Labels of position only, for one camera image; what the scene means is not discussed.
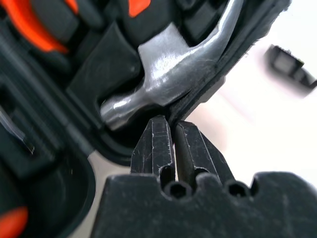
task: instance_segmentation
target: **hammer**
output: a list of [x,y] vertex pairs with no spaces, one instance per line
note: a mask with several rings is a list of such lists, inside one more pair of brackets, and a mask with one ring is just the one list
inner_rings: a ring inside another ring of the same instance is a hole
[[164,107],[188,93],[220,59],[242,6],[243,0],[229,0],[215,29],[195,47],[187,45],[173,23],[140,45],[145,77],[133,92],[103,102],[101,117],[108,128],[121,129],[146,108]]

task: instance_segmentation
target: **tool case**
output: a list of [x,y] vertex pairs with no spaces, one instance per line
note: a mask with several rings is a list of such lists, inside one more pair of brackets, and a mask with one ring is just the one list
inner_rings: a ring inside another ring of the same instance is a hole
[[[165,115],[173,133],[173,125],[221,87],[225,75],[267,34],[290,1],[244,0],[220,60],[201,69],[209,72],[203,80],[176,102],[143,112],[124,129],[107,128],[100,117],[102,102],[134,90],[144,78],[138,46],[171,22],[186,43],[195,46],[216,26],[226,3],[0,0],[0,113],[34,147],[26,150],[0,124],[0,169],[28,208],[22,238],[68,237],[95,197],[89,155],[97,150],[106,159],[129,166],[149,119],[157,115]],[[8,210],[0,205],[0,217]]]

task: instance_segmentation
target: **scratched metal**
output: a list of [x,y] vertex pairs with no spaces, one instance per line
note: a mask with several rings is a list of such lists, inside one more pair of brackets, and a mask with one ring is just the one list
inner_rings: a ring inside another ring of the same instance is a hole
[[230,0],[210,35],[189,47],[171,23],[164,31],[139,46],[145,78],[142,86],[124,96],[114,96],[101,106],[101,117],[111,130],[133,120],[148,106],[166,106],[200,81],[224,52],[241,13],[243,0]]

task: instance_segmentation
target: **black plastic tool case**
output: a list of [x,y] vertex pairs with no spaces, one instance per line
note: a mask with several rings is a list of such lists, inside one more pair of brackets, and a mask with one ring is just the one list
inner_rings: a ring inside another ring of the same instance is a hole
[[19,35],[0,9],[0,105],[36,148],[35,156],[26,155],[0,126],[0,161],[30,212],[22,237],[67,237],[80,225],[94,199],[95,178],[88,156],[98,150],[105,158],[129,166],[148,120],[164,114],[173,126],[208,100],[289,5],[289,0],[245,0],[230,43],[220,61],[211,64],[208,77],[176,103],[148,111],[132,126],[111,132],[103,126],[98,109],[103,100],[128,92],[142,81],[137,46],[171,21],[189,45],[199,43],[214,28],[226,1],[152,0],[154,7],[166,11],[150,16],[141,13],[142,29],[140,22],[120,13],[127,8],[127,0],[95,2],[105,27],[93,30],[80,22],[82,28],[74,31],[73,39],[67,35],[73,48],[67,56],[43,55]]

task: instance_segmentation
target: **white surface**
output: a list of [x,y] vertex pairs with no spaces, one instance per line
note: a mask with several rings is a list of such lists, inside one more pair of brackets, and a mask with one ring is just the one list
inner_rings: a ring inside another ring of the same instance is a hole
[[256,172],[289,171],[317,187],[317,90],[307,96],[287,84],[267,69],[263,57],[271,44],[279,44],[315,64],[313,4],[294,0],[225,85],[188,117],[223,153],[236,179],[248,185]]

